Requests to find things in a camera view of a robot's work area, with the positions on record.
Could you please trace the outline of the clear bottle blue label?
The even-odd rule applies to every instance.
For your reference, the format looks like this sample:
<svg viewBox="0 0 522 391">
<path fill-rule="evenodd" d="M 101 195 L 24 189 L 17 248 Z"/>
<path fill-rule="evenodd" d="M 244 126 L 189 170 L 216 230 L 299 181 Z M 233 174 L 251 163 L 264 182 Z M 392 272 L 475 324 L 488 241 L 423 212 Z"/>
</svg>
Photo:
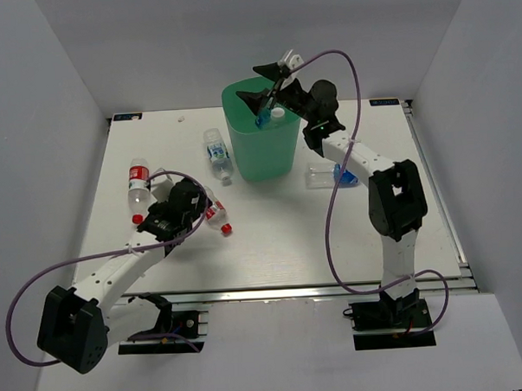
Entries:
<svg viewBox="0 0 522 391">
<path fill-rule="evenodd" d="M 340 165 L 338 163 L 309 163 L 306 169 L 307 189 L 332 189 L 335 183 L 340 188 L 350 188 L 358 185 L 358 178 L 345 171 L 338 179 Z"/>
</svg>

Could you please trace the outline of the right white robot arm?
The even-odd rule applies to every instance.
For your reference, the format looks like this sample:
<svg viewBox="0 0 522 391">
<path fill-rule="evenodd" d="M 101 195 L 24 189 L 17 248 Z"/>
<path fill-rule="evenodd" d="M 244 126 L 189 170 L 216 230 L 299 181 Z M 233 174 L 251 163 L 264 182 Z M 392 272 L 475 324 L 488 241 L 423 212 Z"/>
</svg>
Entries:
<svg viewBox="0 0 522 391">
<path fill-rule="evenodd" d="M 339 164 L 341 170 L 349 170 L 367 188 L 370 222 L 382 242 L 378 308 L 387 325 L 401 326 L 419 302 L 415 246 L 428 213 L 420 173 L 412 160 L 397 162 L 360 144 L 357 134 L 347 131 L 338 120 L 336 86 L 329 80 L 318 80 L 310 90 L 304 90 L 295 77 L 301 68 L 296 61 L 255 66 L 254 72 L 273 85 L 261 92 L 237 95 L 255 115 L 277 103 L 304 119 L 302 133 L 307 147 Z"/>
</svg>

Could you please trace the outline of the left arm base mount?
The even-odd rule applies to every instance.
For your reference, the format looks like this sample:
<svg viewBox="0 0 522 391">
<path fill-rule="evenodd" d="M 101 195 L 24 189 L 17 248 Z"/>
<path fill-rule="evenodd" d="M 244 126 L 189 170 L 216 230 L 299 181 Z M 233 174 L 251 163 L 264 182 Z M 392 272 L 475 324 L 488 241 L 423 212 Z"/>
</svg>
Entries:
<svg viewBox="0 0 522 391">
<path fill-rule="evenodd" d="M 207 335 L 207 311 L 174 308 L 172 302 L 156 293 L 131 297 L 128 304 L 136 299 L 157 309 L 157 320 L 150 329 L 138 331 L 129 340 L 120 342 L 119 355 L 196 354 L 202 351 Z"/>
</svg>

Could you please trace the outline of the crushed bottle red label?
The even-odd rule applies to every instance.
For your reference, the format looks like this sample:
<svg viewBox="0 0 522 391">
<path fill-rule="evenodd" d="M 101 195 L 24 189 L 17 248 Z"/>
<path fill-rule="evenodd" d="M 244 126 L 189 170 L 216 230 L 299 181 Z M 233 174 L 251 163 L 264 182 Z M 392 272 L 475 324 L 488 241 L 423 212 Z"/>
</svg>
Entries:
<svg viewBox="0 0 522 391">
<path fill-rule="evenodd" d="M 233 228 L 229 223 L 229 216 L 225 207 L 219 198 L 214 195 L 212 189 L 204 187 L 207 197 L 210 199 L 210 206 L 206 210 L 206 221 L 211 228 L 218 230 L 221 235 L 230 236 L 233 232 Z"/>
</svg>

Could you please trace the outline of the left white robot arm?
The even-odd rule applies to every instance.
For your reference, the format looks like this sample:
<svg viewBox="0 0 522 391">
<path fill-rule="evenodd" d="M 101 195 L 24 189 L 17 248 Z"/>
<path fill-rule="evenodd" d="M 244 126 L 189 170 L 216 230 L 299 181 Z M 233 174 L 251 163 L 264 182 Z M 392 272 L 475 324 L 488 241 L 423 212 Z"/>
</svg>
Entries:
<svg viewBox="0 0 522 391">
<path fill-rule="evenodd" d="M 122 295 L 183 242 L 210 200 L 184 178 L 165 201 L 154 202 L 134 227 L 123 253 L 115 253 L 87 278 L 45 298 L 37 346 L 81 374 L 90 372 L 106 350 L 132 337 L 148 340 L 174 331 L 171 303 L 157 293 L 140 293 L 119 304 Z"/>
</svg>

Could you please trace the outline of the crushed bottle blue label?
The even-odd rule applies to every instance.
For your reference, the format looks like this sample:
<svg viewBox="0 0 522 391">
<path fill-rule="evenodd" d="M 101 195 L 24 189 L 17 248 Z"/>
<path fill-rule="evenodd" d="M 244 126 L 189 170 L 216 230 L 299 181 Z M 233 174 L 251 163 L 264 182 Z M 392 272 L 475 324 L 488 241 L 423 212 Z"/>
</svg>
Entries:
<svg viewBox="0 0 522 391">
<path fill-rule="evenodd" d="M 255 125 L 258 129 L 263 130 L 267 128 L 269 122 L 271 121 L 270 111 L 262 110 L 260 111 L 255 119 Z"/>
</svg>

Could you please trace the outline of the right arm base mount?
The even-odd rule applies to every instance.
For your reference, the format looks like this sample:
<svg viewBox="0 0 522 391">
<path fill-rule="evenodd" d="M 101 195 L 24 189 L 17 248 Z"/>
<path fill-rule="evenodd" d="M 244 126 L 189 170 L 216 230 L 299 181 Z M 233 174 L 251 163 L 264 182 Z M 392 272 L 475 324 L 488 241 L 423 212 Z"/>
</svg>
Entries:
<svg viewBox="0 0 522 391">
<path fill-rule="evenodd" d="M 356 302 L 343 310 L 344 318 L 351 321 L 356 351 L 413 349 L 436 346 L 435 333 L 421 333 L 432 324 L 424 299 L 393 318 L 382 302 Z"/>
</svg>

